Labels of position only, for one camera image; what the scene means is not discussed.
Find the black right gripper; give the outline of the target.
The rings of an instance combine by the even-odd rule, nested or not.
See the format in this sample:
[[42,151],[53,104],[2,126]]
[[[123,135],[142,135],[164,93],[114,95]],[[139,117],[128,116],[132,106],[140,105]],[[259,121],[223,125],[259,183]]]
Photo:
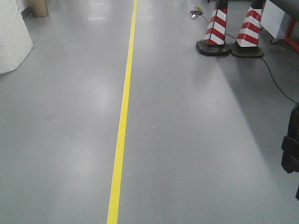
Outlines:
[[299,104],[293,108],[287,135],[284,137],[282,146],[283,155],[281,166],[287,173],[299,171]]

